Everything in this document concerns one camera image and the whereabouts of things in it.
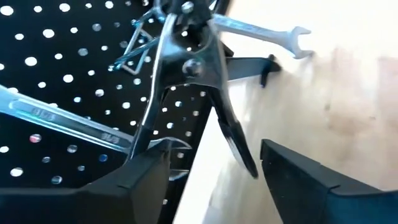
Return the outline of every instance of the open-end wrench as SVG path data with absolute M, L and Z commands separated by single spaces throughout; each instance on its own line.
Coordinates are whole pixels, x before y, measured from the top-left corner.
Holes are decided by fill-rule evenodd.
M 301 59 L 313 54 L 312 50 L 302 50 L 299 46 L 299 35 L 311 34 L 311 31 L 303 27 L 294 27 L 291 31 L 274 31 L 245 22 L 237 21 L 226 16 L 213 14 L 213 21 L 219 31 L 245 35 L 259 40 L 277 44 Z
M 91 121 L 63 109 L 51 106 L 0 85 L 0 113 L 38 124 L 84 141 L 128 154 L 134 136 Z M 176 138 L 152 140 L 148 149 L 158 144 L 168 144 L 172 149 L 191 149 L 191 146 Z M 171 170 L 170 179 L 187 175 L 186 170 Z

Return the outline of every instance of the wooden surface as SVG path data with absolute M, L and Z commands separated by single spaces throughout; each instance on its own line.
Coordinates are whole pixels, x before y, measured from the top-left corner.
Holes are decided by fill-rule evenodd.
M 382 190 L 398 189 L 398 6 L 387 0 L 235 0 L 229 16 L 274 30 L 304 26 L 312 58 L 234 34 L 237 57 L 274 54 L 284 71 L 231 82 L 235 113 L 259 170 L 271 139 Z M 174 223 L 281 223 L 262 172 L 234 160 L 212 112 Z

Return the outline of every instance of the wrench handle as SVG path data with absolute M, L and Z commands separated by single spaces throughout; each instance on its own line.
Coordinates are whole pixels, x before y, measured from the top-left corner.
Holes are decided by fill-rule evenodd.
M 286 31 L 274 31 L 245 22 L 237 21 L 226 16 L 213 14 L 213 20 L 219 31 L 231 32 L 247 37 L 271 42 L 285 47 L 288 33 Z

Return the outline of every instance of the pliers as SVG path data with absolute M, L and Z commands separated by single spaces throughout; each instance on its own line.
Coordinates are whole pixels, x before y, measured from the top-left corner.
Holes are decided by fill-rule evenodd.
M 193 27 L 201 40 L 201 49 L 187 51 L 175 38 L 181 27 Z M 140 121 L 129 157 L 147 149 L 154 131 L 157 113 L 171 86 L 196 84 L 206 86 L 220 128 L 237 159 L 249 173 L 258 178 L 256 164 L 237 119 L 228 94 L 228 71 L 223 46 L 218 37 L 206 1 L 173 1 L 165 18 L 154 61 L 149 103 Z

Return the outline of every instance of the black pegboard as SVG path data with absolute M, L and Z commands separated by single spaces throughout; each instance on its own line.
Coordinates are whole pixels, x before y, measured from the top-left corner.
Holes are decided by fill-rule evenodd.
M 147 12 L 152 2 L 147 6 L 141 0 L 109 2 L 1 0 L 0 11 L 4 14 L 0 13 L 0 84 L 133 135 L 147 105 L 155 49 L 149 52 L 138 75 L 110 72 L 108 65 L 123 54 L 123 47 L 134 32 L 131 20 Z M 161 28 L 152 20 L 144 26 L 154 37 Z M 51 38 L 44 36 L 46 29 L 53 31 Z M 181 35 L 181 40 L 195 49 L 185 36 Z M 88 54 L 81 56 L 81 49 Z M 34 66 L 25 64 L 29 57 L 36 59 Z M 139 56 L 132 60 L 133 68 L 138 60 Z M 204 87 L 194 85 L 173 88 L 159 112 L 154 139 L 173 136 L 194 148 L 173 152 L 174 169 L 192 166 L 211 108 L 204 91 Z M 126 102 L 129 108 L 122 107 Z M 9 147 L 9 151 L 0 153 L 0 187 L 79 187 L 123 163 L 123 155 L 118 152 L 7 115 L 0 116 L 0 133 L 0 146 Z M 41 142 L 31 143 L 31 134 L 40 134 Z M 79 150 L 67 153 L 70 144 Z M 98 161 L 101 154 L 108 155 L 106 162 Z M 51 161 L 44 164 L 46 155 Z M 76 169 L 80 165 L 85 166 L 84 171 Z M 22 167 L 24 173 L 11 177 L 13 167 Z M 63 181 L 52 184 L 51 178 L 56 175 L 62 176 Z M 170 184 L 166 212 L 160 219 L 166 221 L 162 223 L 171 223 L 185 182 L 181 179 Z

